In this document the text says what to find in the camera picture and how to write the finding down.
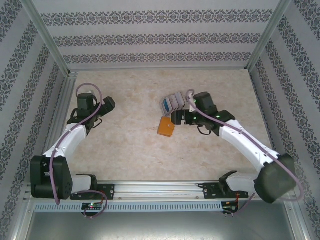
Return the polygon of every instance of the marble floor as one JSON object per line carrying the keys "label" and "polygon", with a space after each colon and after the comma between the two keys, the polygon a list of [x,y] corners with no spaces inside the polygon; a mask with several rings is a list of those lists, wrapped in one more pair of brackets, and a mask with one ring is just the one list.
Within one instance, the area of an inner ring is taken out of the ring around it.
{"label": "marble floor", "polygon": [[[217,180],[231,170],[255,169],[231,144],[196,126],[175,126],[172,137],[157,134],[159,101],[177,91],[209,92],[219,110],[228,110],[263,144],[270,146],[247,70],[110,70],[79,72],[76,87],[96,84],[115,109],[104,116],[79,145],[69,163],[73,174],[95,174],[98,180]],[[92,90],[84,86],[82,92]],[[77,107],[74,94],[69,115]]]}

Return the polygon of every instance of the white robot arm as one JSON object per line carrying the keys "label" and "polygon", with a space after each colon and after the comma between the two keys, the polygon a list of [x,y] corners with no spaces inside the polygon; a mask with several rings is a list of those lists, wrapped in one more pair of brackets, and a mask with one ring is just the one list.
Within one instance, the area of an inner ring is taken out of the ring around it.
{"label": "white robot arm", "polygon": [[[201,92],[189,98],[191,102],[194,102],[194,107],[226,125],[207,119],[196,112],[193,106],[190,106],[190,110],[173,112],[171,115],[172,123],[181,125],[184,121],[185,125],[197,125],[201,134],[203,133],[199,127],[204,126],[209,130],[209,134],[214,132],[215,135],[235,146],[257,171],[254,174],[228,172],[219,179],[219,187],[223,193],[238,191],[257,193],[265,202],[273,203],[288,191],[293,190],[296,186],[295,180],[272,159],[272,157],[275,158],[294,173],[295,166],[292,157],[287,154],[280,155],[263,145],[247,132],[228,111],[218,111],[208,92]],[[254,140],[255,144],[248,139],[248,136]]]}
{"label": "white robot arm", "polygon": [[78,145],[93,128],[100,124],[95,126],[95,122],[98,120],[102,122],[100,118],[111,112],[116,106],[114,100],[107,97],[98,110],[99,103],[95,104],[94,101],[97,102],[97,99],[92,93],[79,94],[77,96],[78,107],[72,111],[71,118],[68,120],[61,137],[43,155],[32,158],[30,163],[31,194],[34,198],[54,198],[49,167],[52,157],[54,159],[53,178],[58,199],[65,200],[71,194],[88,190],[95,191],[98,187],[96,176],[90,174],[71,175],[68,167]]}

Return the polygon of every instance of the enclosure wall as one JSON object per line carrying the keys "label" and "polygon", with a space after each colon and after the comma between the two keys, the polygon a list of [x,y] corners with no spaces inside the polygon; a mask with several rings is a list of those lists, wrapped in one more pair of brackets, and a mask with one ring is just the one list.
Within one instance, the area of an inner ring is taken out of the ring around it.
{"label": "enclosure wall", "polygon": [[251,71],[272,144],[296,161],[312,239],[320,238],[319,4],[292,1]]}
{"label": "enclosure wall", "polygon": [[245,67],[279,0],[36,0],[72,70]]}
{"label": "enclosure wall", "polygon": [[18,0],[0,1],[0,240],[14,226],[40,155],[64,76]]}

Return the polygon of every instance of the orange sponge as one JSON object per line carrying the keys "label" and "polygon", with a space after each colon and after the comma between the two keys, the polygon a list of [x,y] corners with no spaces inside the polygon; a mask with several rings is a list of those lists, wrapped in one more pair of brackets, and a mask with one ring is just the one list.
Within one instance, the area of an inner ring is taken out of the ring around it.
{"label": "orange sponge", "polygon": [[158,128],[158,134],[171,137],[175,130],[175,125],[171,122],[170,117],[163,116]]}

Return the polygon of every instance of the cable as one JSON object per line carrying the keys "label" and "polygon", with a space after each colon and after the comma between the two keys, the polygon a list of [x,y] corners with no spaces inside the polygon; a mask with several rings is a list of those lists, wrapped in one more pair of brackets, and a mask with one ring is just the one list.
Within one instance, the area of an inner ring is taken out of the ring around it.
{"label": "cable", "polygon": [[234,126],[232,126],[232,125],[230,125],[230,124],[228,124],[228,123],[225,123],[225,122],[223,122],[223,121],[220,121],[220,120],[218,120],[218,119],[215,119],[215,118],[213,118],[213,117],[205,114],[204,112],[200,111],[200,110],[196,107],[196,105],[194,104],[194,102],[191,101],[191,99],[190,99],[190,97],[189,97],[189,94],[191,94],[191,96],[194,96],[195,90],[189,89],[189,90],[186,92],[186,100],[187,100],[187,102],[189,103],[189,105],[190,105],[191,107],[193,107],[200,115],[202,115],[202,116],[204,116],[205,118],[207,118],[207,119],[209,119],[209,120],[211,120],[211,121],[214,121],[214,122],[216,122],[216,123],[218,123],[218,124],[221,124],[221,125],[223,125],[223,126],[226,126],[226,127],[228,127],[228,128],[231,128],[231,129],[237,131],[238,133],[243,134],[243,135],[244,135],[250,142],[252,142],[259,150],[261,150],[264,154],[266,154],[267,156],[269,156],[274,162],[276,162],[281,168],[283,168],[283,170],[285,170],[285,171],[290,175],[290,177],[293,178],[293,180],[296,182],[296,184],[297,184],[297,186],[298,186],[298,188],[299,188],[299,190],[300,190],[300,196],[297,197],[297,198],[294,198],[294,199],[291,199],[291,198],[281,198],[282,200],[288,201],[288,202],[298,202],[298,201],[300,201],[300,200],[304,197],[304,194],[305,194],[304,192],[305,192],[305,191],[304,191],[304,188],[303,188],[302,184],[300,183],[299,179],[298,179],[286,166],[284,166],[284,165],[283,165],[278,159],[276,159],[274,156],[270,155],[270,154],[269,154],[263,147],[261,147],[252,137],[250,137],[248,134],[246,134],[246,133],[243,132],[242,130],[240,130],[240,129],[238,129],[238,128],[236,128],[236,127],[234,127]]}
{"label": "cable", "polygon": [[197,128],[198,128],[199,133],[202,134],[202,135],[209,136],[209,135],[211,134],[211,131],[209,131],[209,133],[203,133],[203,132],[200,130],[199,125],[198,125]]}
{"label": "cable", "polygon": [[[80,86],[78,86],[78,88],[76,89],[75,91],[75,95],[76,97],[78,97],[78,91],[81,87],[83,86],[86,86],[86,85],[89,85],[89,86],[92,86],[94,88],[97,89],[97,91],[99,92],[99,95],[100,95],[100,103],[99,103],[99,106],[97,107],[97,109],[94,111],[94,113],[92,113],[90,116],[88,116],[86,119],[82,120],[81,122],[79,122],[78,124],[76,124],[74,127],[72,127],[69,131],[67,131],[61,138],[60,140],[57,142],[56,146],[54,147],[54,150],[51,154],[51,158],[50,158],[50,164],[49,164],[49,172],[50,172],[50,180],[51,180],[51,186],[52,186],[52,191],[53,191],[53,196],[54,196],[54,200],[55,200],[55,203],[57,205],[60,204],[60,199],[58,198],[58,194],[57,194],[57,188],[56,188],[56,184],[55,184],[55,178],[54,178],[54,159],[55,159],[55,155],[57,153],[57,150],[59,149],[59,146],[60,144],[64,141],[64,139],[74,130],[76,129],[78,126],[80,126],[81,124],[85,123],[86,121],[88,121],[89,119],[91,119],[94,115],[96,115],[96,113],[100,110],[101,106],[102,106],[102,101],[103,101],[103,96],[102,96],[102,92],[101,90],[94,84],[92,83],[83,83],[81,84]],[[92,190],[89,190],[89,191],[82,191],[82,193],[92,193]]]}
{"label": "cable", "polygon": [[100,202],[101,204],[103,204],[104,203],[104,196],[102,196],[102,200],[101,200],[101,202]]}
{"label": "cable", "polygon": [[102,119],[101,119],[101,118],[98,118],[98,119],[96,120],[96,122],[97,122],[98,120],[100,120],[100,122],[99,122],[97,125],[93,126],[92,129],[95,129],[95,128],[99,127],[100,124],[102,124],[102,122],[103,122]]}
{"label": "cable", "polygon": [[255,193],[251,195],[251,197],[248,199],[248,201],[245,202],[245,204],[238,210],[236,211],[236,213],[234,214],[238,214],[239,212],[241,212],[243,209],[245,209],[246,207],[248,207],[250,201],[255,197]]}
{"label": "cable", "polygon": [[102,209],[100,212],[98,212],[96,215],[88,216],[88,215],[86,215],[86,212],[87,212],[87,210],[88,210],[89,208],[86,208],[86,209],[84,210],[83,215],[84,215],[84,218],[85,218],[85,219],[86,219],[86,218],[94,219],[94,218],[98,217],[99,215],[101,215],[101,214],[107,209],[108,198],[107,198],[107,196],[106,196],[103,192],[101,192],[101,191],[88,190],[88,191],[79,191],[79,192],[77,192],[77,194],[87,194],[87,193],[101,194],[101,195],[102,195],[102,202],[103,202],[103,200],[105,199],[105,205],[104,205],[103,209]]}
{"label": "cable", "polygon": [[235,193],[235,202],[236,202],[236,208],[239,207],[239,193]]}

